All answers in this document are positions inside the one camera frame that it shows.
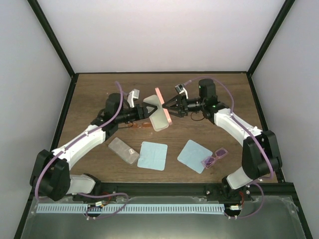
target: light blue cloth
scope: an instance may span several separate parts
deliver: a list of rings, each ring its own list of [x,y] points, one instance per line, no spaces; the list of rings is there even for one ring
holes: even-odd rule
[[[165,168],[166,153],[166,144],[143,142],[138,167],[163,171]]]
[[[189,140],[177,157],[177,160],[187,167],[190,167],[195,172],[202,173],[205,168],[201,163],[202,160],[212,155],[212,151],[193,140]]]

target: pink case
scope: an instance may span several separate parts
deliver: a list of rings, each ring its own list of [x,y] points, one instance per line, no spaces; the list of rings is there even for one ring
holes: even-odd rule
[[[165,102],[164,102],[163,97],[161,96],[160,89],[159,89],[159,88],[155,88],[155,92],[156,92],[156,95],[157,95],[158,98],[159,98],[159,102],[160,102],[161,104],[164,104]],[[165,116],[166,116],[166,118],[167,118],[168,124],[169,124],[169,125],[172,125],[173,122],[171,121],[171,118],[170,118],[170,115],[169,115],[168,110],[167,110],[167,109],[163,109],[163,110],[164,110]]]

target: white vent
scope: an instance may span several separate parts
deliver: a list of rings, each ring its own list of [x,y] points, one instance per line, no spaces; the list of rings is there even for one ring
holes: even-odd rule
[[[89,213],[110,214],[123,204],[109,204]],[[85,213],[87,204],[38,204],[37,213]],[[127,204],[120,214],[224,214],[223,204]]]

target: black frame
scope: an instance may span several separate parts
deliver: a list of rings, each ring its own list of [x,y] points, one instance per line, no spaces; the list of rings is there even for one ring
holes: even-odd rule
[[[70,86],[66,95],[66,99],[63,105],[63,109],[59,118],[58,126],[55,131],[55,135],[53,138],[51,150],[58,146],[60,136],[62,133],[62,129],[64,126],[64,122],[68,113],[68,109],[71,103],[71,99],[74,93],[74,89],[76,86],[76,82],[78,80],[80,73],[75,73],[70,65],[61,45],[58,42],[49,22],[47,21],[39,3],[37,0],[28,0],[32,10],[34,11],[36,17],[38,18],[40,24],[42,25],[45,33],[47,34],[48,38],[50,39],[54,49],[56,50],[58,56],[60,57],[64,67],[66,68],[67,72],[71,77]],[[141,74],[141,73],[152,73],[152,74],[165,74],[165,73],[176,73],[176,74],[184,74],[184,73],[244,73],[247,75],[248,83],[251,88],[251,92],[253,95],[253,99],[257,108],[258,116],[262,125],[263,130],[268,130],[268,126],[254,87],[252,76],[259,65],[260,61],[262,60],[264,54],[266,53],[269,45],[271,44],[273,38],[275,37],[277,31],[279,30],[281,24],[283,23],[285,17],[287,16],[290,8],[292,7],[295,0],[285,0],[281,10],[279,11],[272,27],[270,28],[263,44],[261,45],[256,57],[254,58],[250,68],[248,71],[206,71],[206,72],[126,72],[130,74]],[[261,184],[265,195],[278,195],[278,196],[291,196],[295,205],[298,207],[298,216],[302,223],[305,235],[307,238],[313,238],[308,227],[307,221],[305,219],[302,207],[300,205],[295,187],[293,183],[288,183],[285,181],[284,175],[282,170],[278,170],[276,172],[276,176],[278,179],[278,183],[263,183]],[[211,184],[202,184],[202,183],[102,183],[103,187],[108,189],[109,191],[116,191],[116,192],[126,192],[130,196],[207,196],[207,191],[213,191],[214,188],[218,188],[221,186],[220,183],[211,183]],[[251,195],[260,195],[260,192],[257,188],[251,187],[250,188]],[[14,236],[15,239],[21,238],[22,231],[24,228],[24,224],[31,206],[32,199],[34,197],[34,191],[31,191],[29,198],[27,200],[23,215],[21,217],[19,226],[17,228],[16,234]],[[214,194],[210,194],[207,196],[209,200],[220,200],[220,197]]]

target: wooden tabletop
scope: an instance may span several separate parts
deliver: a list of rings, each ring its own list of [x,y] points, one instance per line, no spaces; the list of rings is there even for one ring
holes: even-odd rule
[[[251,125],[261,128],[255,103],[245,74],[208,74],[224,83],[235,100],[234,112]],[[81,74],[78,78],[68,115],[63,127],[59,146],[72,140],[85,130],[105,107],[111,93],[118,92],[114,82],[119,81],[125,92],[133,88],[140,90],[140,99],[155,94],[159,87],[165,101],[176,95],[175,85],[186,82],[201,74]],[[198,83],[187,85],[190,98],[198,97]],[[218,99],[230,106],[227,93],[216,84]],[[72,174],[89,173],[103,182],[174,182],[207,183],[221,179],[241,166],[242,147],[223,129],[208,120],[192,121],[190,116],[172,116],[173,125],[160,132],[153,128],[122,128],[105,143],[88,152],[72,168]],[[127,164],[109,148],[108,144],[118,137],[135,151],[140,152],[143,141],[168,145],[164,171],[138,168],[137,163]],[[194,140],[211,151],[224,147],[229,154],[218,160],[201,174],[196,173],[177,160],[188,140]]]

